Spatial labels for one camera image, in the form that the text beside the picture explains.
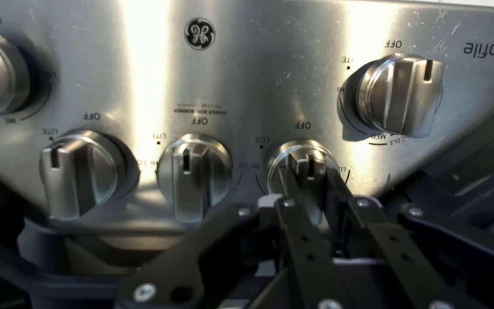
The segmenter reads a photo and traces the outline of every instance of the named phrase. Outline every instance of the ge logo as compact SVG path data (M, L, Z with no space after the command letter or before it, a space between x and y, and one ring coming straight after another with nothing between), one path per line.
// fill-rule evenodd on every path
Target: ge logo
M196 50L205 50L217 39L215 27L206 19L194 19L186 26L186 39Z

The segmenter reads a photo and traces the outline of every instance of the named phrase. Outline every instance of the control panel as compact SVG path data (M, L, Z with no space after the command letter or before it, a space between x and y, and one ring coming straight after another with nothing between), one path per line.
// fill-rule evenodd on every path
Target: control panel
M69 232L182 233L333 168L395 187L494 115L494 8L0 0L0 180Z

